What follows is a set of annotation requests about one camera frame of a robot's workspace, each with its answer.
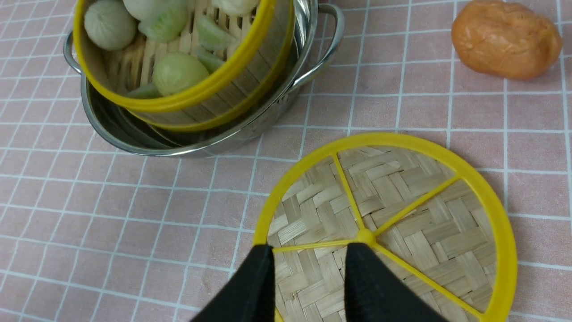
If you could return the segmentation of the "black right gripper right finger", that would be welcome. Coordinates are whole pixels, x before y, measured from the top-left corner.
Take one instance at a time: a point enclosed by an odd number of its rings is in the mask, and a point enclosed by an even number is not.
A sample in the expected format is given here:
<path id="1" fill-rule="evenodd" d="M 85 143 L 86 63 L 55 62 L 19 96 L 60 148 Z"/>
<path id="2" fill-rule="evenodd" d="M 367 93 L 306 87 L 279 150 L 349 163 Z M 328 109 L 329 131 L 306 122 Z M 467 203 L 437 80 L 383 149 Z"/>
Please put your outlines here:
<path id="1" fill-rule="evenodd" d="M 445 322 L 365 243 L 347 246 L 345 314 L 348 322 Z"/>

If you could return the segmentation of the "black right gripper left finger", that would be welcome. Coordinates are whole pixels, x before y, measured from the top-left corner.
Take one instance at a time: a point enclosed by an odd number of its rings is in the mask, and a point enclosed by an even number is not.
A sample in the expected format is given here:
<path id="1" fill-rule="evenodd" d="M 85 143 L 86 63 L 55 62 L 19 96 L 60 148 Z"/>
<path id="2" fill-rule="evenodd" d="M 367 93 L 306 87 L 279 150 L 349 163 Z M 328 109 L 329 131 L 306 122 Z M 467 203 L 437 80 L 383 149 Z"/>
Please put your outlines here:
<path id="1" fill-rule="evenodd" d="M 191 320 L 193 322 L 274 322 L 273 248 L 255 245 L 233 277 Z"/>

